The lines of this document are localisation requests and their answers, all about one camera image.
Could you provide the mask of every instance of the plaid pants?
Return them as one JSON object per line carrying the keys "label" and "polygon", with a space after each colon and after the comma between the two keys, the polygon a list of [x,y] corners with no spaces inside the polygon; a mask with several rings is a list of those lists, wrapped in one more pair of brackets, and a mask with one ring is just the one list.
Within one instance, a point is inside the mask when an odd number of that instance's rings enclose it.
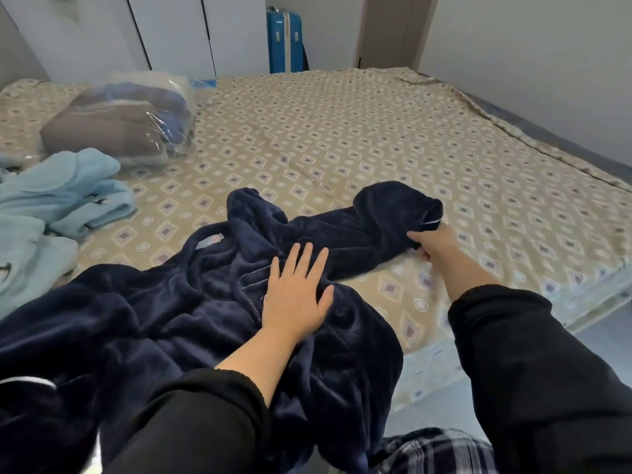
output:
{"label": "plaid pants", "polygon": [[497,474],[492,446],[455,429],[429,427],[387,437],[372,474]]}

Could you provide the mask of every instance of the person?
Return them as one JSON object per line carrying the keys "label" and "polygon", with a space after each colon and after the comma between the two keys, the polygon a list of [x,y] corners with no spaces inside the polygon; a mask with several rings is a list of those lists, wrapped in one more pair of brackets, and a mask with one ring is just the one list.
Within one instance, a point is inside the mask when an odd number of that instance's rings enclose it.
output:
{"label": "person", "polygon": [[[421,430],[385,440],[374,471],[632,472],[632,390],[551,316],[551,304],[501,286],[459,249],[446,224],[408,236],[444,279],[456,348],[491,446],[464,433]],[[258,334],[215,369],[158,390],[106,474],[256,469],[284,367],[333,301],[332,286],[316,300],[327,249],[311,270],[312,245],[299,252],[295,245],[282,272],[274,259]]]}

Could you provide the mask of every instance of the beige bedsheet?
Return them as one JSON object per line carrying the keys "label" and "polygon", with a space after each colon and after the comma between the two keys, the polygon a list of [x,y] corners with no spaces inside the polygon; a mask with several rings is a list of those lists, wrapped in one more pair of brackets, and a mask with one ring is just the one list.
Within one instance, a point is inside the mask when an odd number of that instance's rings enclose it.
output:
{"label": "beige bedsheet", "polygon": [[[0,94],[0,150],[36,150],[37,132],[78,87],[22,80]],[[579,327],[627,301],[632,188],[491,118],[463,94],[407,69],[220,79],[200,90],[191,154],[126,169],[138,211],[94,231],[96,263],[159,265],[250,186],[291,219],[349,206],[396,179],[444,203],[462,249],[509,286],[545,294]],[[395,405],[460,375],[445,288],[412,253],[347,283],[408,354]]]}

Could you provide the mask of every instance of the floor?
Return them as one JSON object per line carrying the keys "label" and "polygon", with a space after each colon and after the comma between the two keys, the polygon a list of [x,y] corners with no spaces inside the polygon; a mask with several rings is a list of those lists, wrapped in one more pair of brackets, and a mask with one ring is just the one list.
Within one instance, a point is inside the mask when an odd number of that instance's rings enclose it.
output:
{"label": "floor", "polygon": [[[578,336],[593,352],[612,366],[621,381],[632,386],[632,308],[621,307],[606,319],[585,329]],[[391,414],[386,435],[410,432],[422,427],[451,427],[485,438],[474,415],[470,382],[463,380],[433,392],[426,398]],[[331,474],[327,464],[314,455],[301,474]]]}

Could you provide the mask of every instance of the garment sleeve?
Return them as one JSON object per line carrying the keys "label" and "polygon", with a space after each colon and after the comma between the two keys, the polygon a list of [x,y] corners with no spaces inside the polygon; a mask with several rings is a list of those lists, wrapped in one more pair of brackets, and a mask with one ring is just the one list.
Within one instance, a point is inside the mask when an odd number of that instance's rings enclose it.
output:
{"label": "garment sleeve", "polygon": [[246,376],[198,369],[162,386],[104,474],[250,473],[270,416]]}
{"label": "garment sleeve", "polygon": [[448,320],[500,472],[632,472],[632,390],[545,298],[480,286]]}

